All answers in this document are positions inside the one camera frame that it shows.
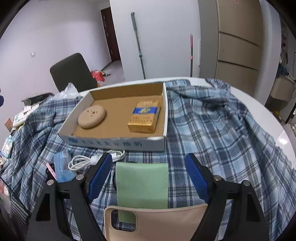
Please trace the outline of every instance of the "plaid cloth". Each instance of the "plaid cloth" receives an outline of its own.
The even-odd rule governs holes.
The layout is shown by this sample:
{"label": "plaid cloth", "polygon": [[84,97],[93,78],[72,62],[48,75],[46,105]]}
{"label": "plaid cloth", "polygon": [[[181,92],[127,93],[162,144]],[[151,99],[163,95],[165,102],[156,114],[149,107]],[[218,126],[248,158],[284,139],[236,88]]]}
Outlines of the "plaid cloth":
{"label": "plaid cloth", "polygon": [[[184,158],[194,153],[213,174],[230,182],[249,180],[254,187],[271,241],[275,240],[291,220],[296,205],[295,170],[274,139],[252,118],[248,109],[230,93],[230,85],[207,79],[212,87],[190,86],[188,80],[167,82],[168,133],[164,152],[127,152],[124,161],[168,163],[169,208],[201,204],[186,172]],[[1,170],[2,178],[33,211],[44,185],[45,164],[53,162],[53,154],[67,149],[72,155],[91,156],[102,150],[72,147],[63,142],[57,131],[79,99],[52,100],[33,114],[15,137],[15,151]],[[112,185],[115,164],[99,197],[91,204],[94,216],[103,228],[105,207],[117,205]],[[223,237],[231,204],[228,203],[217,240]],[[79,239],[70,202],[66,210],[73,232]],[[116,223],[126,230],[128,224]]]}

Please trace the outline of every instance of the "metal pole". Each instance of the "metal pole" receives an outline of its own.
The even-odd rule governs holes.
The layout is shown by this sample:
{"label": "metal pole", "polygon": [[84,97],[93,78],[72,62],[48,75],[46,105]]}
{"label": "metal pole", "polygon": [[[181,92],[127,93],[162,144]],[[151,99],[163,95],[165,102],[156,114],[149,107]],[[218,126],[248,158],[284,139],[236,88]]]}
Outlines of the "metal pole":
{"label": "metal pole", "polygon": [[138,38],[137,25],[136,25],[135,13],[134,12],[131,13],[131,20],[133,22],[133,29],[135,31],[136,40],[137,40],[137,44],[138,44],[139,57],[140,57],[141,65],[142,65],[143,77],[144,77],[144,79],[146,79],[144,65],[143,65],[143,59],[142,59],[143,56],[142,56],[142,52],[141,52],[141,48],[140,48],[140,43],[139,43],[139,38]]}
{"label": "metal pole", "polygon": [[192,69],[193,69],[193,37],[190,35],[190,46],[191,46],[191,56],[190,56],[190,77],[192,77]]}

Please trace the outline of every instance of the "white charging cable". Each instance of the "white charging cable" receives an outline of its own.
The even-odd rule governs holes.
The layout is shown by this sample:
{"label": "white charging cable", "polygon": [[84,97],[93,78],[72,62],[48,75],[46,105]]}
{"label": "white charging cable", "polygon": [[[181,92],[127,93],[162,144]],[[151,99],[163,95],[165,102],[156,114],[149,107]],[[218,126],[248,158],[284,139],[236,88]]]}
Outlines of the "white charging cable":
{"label": "white charging cable", "polygon": [[[107,152],[111,154],[113,162],[120,161],[126,157],[125,151],[109,150]],[[82,155],[74,156],[72,160],[68,163],[68,168],[71,171],[78,171],[89,165],[94,166],[98,163],[101,156],[102,155],[94,155],[92,157],[87,157]]]}

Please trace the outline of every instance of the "round beige object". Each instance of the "round beige object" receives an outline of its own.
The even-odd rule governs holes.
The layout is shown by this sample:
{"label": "round beige object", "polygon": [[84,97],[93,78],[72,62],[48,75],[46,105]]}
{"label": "round beige object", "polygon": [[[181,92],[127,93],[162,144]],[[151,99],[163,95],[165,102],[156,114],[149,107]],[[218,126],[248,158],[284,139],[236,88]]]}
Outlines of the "round beige object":
{"label": "round beige object", "polygon": [[83,129],[90,129],[99,125],[105,118],[106,110],[100,105],[85,109],[78,117],[78,124]]}

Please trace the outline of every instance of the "metal screw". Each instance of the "metal screw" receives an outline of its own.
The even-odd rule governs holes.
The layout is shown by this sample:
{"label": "metal screw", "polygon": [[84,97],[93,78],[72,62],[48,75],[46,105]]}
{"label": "metal screw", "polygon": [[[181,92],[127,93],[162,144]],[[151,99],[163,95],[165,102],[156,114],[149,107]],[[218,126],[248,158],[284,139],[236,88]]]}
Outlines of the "metal screw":
{"label": "metal screw", "polygon": [[221,181],[222,180],[222,177],[220,177],[219,175],[214,175],[214,179],[216,181]]}
{"label": "metal screw", "polygon": [[247,181],[247,180],[244,180],[243,182],[242,182],[246,187],[248,187],[248,186],[250,186],[250,182],[249,181]]}
{"label": "metal screw", "polygon": [[47,181],[47,185],[48,185],[48,186],[51,186],[52,184],[54,184],[54,180],[48,180],[48,181]]}
{"label": "metal screw", "polygon": [[84,175],[83,174],[79,174],[79,175],[76,176],[76,179],[78,181],[82,180],[83,178],[84,178]]}

